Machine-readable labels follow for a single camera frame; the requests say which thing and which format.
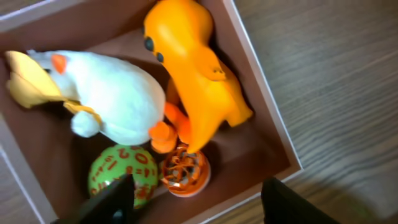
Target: green ball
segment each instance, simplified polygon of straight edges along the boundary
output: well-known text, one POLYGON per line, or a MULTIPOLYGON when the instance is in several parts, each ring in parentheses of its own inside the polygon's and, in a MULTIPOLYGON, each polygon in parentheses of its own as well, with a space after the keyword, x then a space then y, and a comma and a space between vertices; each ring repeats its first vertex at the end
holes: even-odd
POLYGON ((116 145, 105 149, 88 174, 90 195, 96 195, 123 174, 132 174, 136 187, 134 208, 142 207, 152 197, 158 175, 154 158, 139 146, 116 145))

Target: cardboard box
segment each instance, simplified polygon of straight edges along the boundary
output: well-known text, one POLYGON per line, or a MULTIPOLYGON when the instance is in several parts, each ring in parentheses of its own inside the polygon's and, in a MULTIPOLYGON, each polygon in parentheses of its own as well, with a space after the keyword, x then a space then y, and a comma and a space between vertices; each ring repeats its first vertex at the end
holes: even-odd
MULTIPOLYGON (((169 75, 144 48, 141 34, 143 19, 154 4, 153 0, 43 1, 2 17, 0 53, 88 50, 128 60, 165 86, 169 75)), ((255 116, 236 128, 220 128, 203 149, 213 169, 203 192, 178 198, 159 189, 142 214, 142 223, 205 222, 256 195, 267 177, 285 180, 302 170, 234 2, 202 0, 201 4, 215 22, 211 45, 239 78, 255 116)), ((88 168, 114 143, 102 135, 74 136, 72 115, 58 104, 22 109, 6 90, 9 71, 1 60, 3 157, 38 219, 48 223, 67 216, 88 198, 88 168)))

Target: small round toy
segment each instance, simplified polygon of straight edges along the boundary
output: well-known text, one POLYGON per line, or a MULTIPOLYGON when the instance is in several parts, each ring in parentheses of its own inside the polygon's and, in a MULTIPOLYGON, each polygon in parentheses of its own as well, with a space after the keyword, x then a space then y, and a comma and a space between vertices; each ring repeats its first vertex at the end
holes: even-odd
POLYGON ((90 196, 96 195, 123 174, 132 174, 134 178, 134 208, 145 205, 157 187, 157 164, 149 152, 139 146, 116 145, 101 153, 89 171, 90 196))
POLYGON ((187 145, 180 144, 160 165, 162 182, 178 197, 192 197, 209 183, 210 164, 205 155, 198 151, 189 154, 187 145))

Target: orange toy duck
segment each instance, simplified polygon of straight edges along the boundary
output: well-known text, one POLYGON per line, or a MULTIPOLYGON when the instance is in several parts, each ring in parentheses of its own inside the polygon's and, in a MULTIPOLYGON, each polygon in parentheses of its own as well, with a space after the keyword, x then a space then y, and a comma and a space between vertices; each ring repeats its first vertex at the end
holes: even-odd
MULTIPOLYGON (((145 47, 170 73, 188 114, 190 133, 179 131, 189 143, 188 153, 199 151, 223 121, 233 127, 252 116, 238 79, 208 46, 212 31, 210 13, 194 0, 159 1, 144 21, 145 47)), ((187 123, 178 117, 173 124, 187 123)), ((168 131, 161 129, 153 139, 166 137, 168 131)))

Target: toy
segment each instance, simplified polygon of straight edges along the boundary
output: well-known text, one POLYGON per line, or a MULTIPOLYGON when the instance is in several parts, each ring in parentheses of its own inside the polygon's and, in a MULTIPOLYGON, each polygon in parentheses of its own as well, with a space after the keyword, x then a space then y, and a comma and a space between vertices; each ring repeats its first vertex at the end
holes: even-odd
POLYGON ((135 65, 66 50, 30 50, 29 56, 11 51, 6 55, 11 66, 7 85, 13 98, 26 108, 64 101, 75 114, 72 130, 80 136, 88 138, 101 132, 118 144, 140 145, 150 139, 151 131, 159 152, 171 151, 177 142, 176 134, 159 134, 164 130, 188 141, 188 119, 165 102, 157 81, 135 65), (163 122, 164 114, 175 128, 163 122))
POLYGON ((191 123, 188 152, 200 150, 227 120, 252 116, 238 79, 209 48, 210 13, 193 0, 159 1, 144 21, 145 47, 167 69, 191 123))
POLYGON ((123 174, 132 174, 134 178, 134 208, 145 205, 157 188, 157 164, 149 152, 138 146, 116 145, 101 153, 89 171, 90 196, 96 195, 123 174))
POLYGON ((162 182, 178 197, 199 194, 210 181, 211 169, 205 155, 200 151, 187 153, 186 144, 181 144, 176 151, 172 151, 160 168, 162 182))

